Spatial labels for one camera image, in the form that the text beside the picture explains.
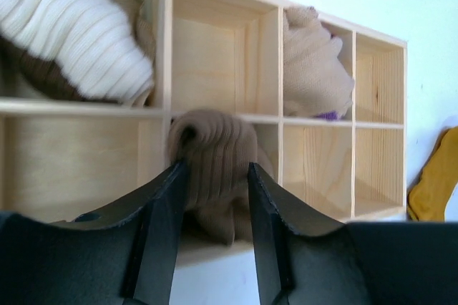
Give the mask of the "tan ribbed sock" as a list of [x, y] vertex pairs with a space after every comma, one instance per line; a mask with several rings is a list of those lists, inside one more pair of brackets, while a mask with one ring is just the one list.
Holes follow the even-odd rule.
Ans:
[[193, 225], [225, 245], [251, 242], [248, 168], [258, 163], [274, 173], [254, 126], [217, 110], [191, 110], [172, 121], [167, 151], [171, 162], [189, 165], [185, 210]]

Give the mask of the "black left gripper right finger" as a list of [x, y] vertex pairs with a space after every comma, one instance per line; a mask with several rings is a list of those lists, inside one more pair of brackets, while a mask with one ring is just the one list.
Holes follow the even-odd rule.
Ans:
[[342, 223], [250, 164], [262, 304], [455, 304], [457, 224]]

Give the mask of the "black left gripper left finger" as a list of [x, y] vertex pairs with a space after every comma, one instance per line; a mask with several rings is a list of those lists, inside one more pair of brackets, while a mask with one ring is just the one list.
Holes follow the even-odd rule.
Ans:
[[178, 162], [73, 221], [1, 213], [3, 304], [167, 304], [185, 209]]

